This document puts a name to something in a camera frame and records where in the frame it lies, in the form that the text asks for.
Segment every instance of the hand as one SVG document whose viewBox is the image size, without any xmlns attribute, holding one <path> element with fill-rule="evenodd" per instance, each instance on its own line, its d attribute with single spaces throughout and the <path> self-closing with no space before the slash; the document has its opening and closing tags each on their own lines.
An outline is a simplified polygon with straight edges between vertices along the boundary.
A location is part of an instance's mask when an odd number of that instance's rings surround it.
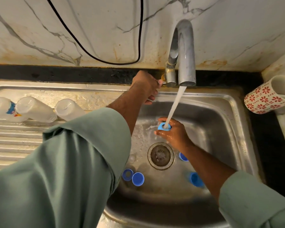
<svg viewBox="0 0 285 228">
<path fill-rule="evenodd" d="M 165 122 L 166 120 L 167 117 L 161 117 L 158 119 L 159 122 Z M 178 149 L 180 152 L 187 150 L 187 148 L 190 146 L 195 146 L 188 137 L 185 126 L 182 123 L 171 118 L 169 124 L 172 127 L 171 130 L 156 130 L 154 131 L 154 134 L 166 139 L 175 149 Z"/>
<path fill-rule="evenodd" d="M 145 104 L 151 105 L 152 101 L 155 100 L 155 96 L 158 94 L 156 89 L 159 89 L 162 84 L 163 80 L 156 80 L 151 74 L 140 70 L 133 78 L 131 88 L 133 86 L 141 87 L 146 93 Z"/>
</svg>

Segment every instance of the black wire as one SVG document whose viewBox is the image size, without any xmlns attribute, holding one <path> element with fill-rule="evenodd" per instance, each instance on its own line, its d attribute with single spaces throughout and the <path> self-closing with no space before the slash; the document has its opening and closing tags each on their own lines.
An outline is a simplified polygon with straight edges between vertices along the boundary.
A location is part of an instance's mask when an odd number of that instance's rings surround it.
<svg viewBox="0 0 285 228">
<path fill-rule="evenodd" d="M 77 42 L 77 44 L 80 46 L 81 49 L 83 49 L 84 52 L 86 52 L 90 57 L 94 58 L 97 61 L 106 63 L 106 64 L 110 64 L 110 65 L 130 65 L 130 64 L 134 64 L 136 62 L 138 62 L 140 60 L 140 39 L 141 39 L 141 35 L 142 35 L 142 22 L 143 22 L 143 0 L 140 0 L 140 22 L 139 22 L 139 33 L 138 33 L 138 58 L 136 61 L 133 62 L 127 62 L 127 63 L 113 63 L 113 62 L 106 62 L 103 60 L 100 60 L 97 57 L 94 57 L 92 54 L 90 54 L 89 52 L 86 51 L 86 49 L 80 44 L 80 42 L 78 41 L 78 39 L 75 37 L 75 35 L 69 30 L 69 28 L 66 26 L 65 22 L 62 20 L 61 16 L 59 15 L 59 13 L 57 12 L 55 6 L 53 5 L 53 3 L 51 2 L 51 0 L 47 0 L 49 5 L 52 7 L 53 11 L 55 12 L 56 16 L 58 17 L 58 19 L 60 20 L 60 22 L 62 23 L 62 25 L 65 27 L 65 29 L 69 32 L 69 34 L 71 34 L 71 36 L 74 38 L 74 40 Z"/>
</svg>

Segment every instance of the mug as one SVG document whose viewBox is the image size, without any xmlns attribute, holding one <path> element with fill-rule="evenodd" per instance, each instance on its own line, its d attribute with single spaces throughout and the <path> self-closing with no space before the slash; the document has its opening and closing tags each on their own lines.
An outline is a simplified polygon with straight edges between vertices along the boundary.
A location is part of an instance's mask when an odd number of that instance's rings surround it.
<svg viewBox="0 0 285 228">
<path fill-rule="evenodd" d="M 285 75 L 274 76 L 244 98 L 245 106 L 255 114 L 264 114 L 285 106 Z"/>
</svg>

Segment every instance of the blue plastic cap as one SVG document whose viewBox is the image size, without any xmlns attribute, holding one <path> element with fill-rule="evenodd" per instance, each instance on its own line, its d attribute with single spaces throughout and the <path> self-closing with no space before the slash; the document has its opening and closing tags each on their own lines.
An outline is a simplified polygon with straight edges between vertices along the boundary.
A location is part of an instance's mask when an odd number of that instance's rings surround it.
<svg viewBox="0 0 285 228">
<path fill-rule="evenodd" d="M 160 123 L 160 125 L 158 126 L 158 130 L 165 130 L 165 131 L 169 131 L 171 130 L 172 126 L 170 124 L 168 124 L 168 128 L 167 129 L 164 129 L 163 126 L 165 125 L 166 123 L 165 122 L 162 122 Z"/>
<path fill-rule="evenodd" d="M 183 155 L 181 152 L 179 153 L 179 158 L 180 158 L 180 160 L 182 160 L 182 161 L 185 161 L 185 162 L 188 162 L 189 160 L 185 157 L 185 155 Z"/>
<path fill-rule="evenodd" d="M 125 169 L 122 173 L 122 178 L 125 181 L 131 181 L 133 177 L 133 171 L 131 169 Z"/>
<path fill-rule="evenodd" d="M 205 184 L 203 183 L 203 181 L 201 180 L 201 178 L 198 176 L 198 174 L 196 172 L 192 172 L 190 174 L 189 181 L 191 182 L 191 184 L 193 184 L 196 187 L 204 187 L 205 186 Z"/>
<path fill-rule="evenodd" d="M 145 177 L 142 173 L 137 172 L 132 177 L 132 182 L 136 186 L 141 186 L 145 181 Z"/>
</svg>

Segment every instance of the water stream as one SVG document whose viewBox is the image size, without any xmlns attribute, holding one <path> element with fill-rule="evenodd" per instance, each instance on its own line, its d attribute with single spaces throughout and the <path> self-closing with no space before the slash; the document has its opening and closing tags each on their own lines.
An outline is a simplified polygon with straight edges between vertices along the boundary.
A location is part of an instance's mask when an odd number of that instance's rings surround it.
<svg viewBox="0 0 285 228">
<path fill-rule="evenodd" d="M 182 97 L 183 93 L 185 92 L 186 90 L 186 86 L 180 86 L 179 89 L 178 89 L 178 92 L 177 92 L 177 95 L 176 95 L 176 98 L 174 100 L 174 103 L 171 107 L 171 110 L 169 112 L 169 115 L 168 115 L 168 118 L 167 118 L 167 121 L 165 123 L 165 125 L 163 126 L 164 129 L 167 129 L 168 128 L 168 124 L 170 122 L 170 119 L 172 118 L 173 114 L 174 114 L 174 111 L 180 101 L 180 98 Z"/>
</svg>

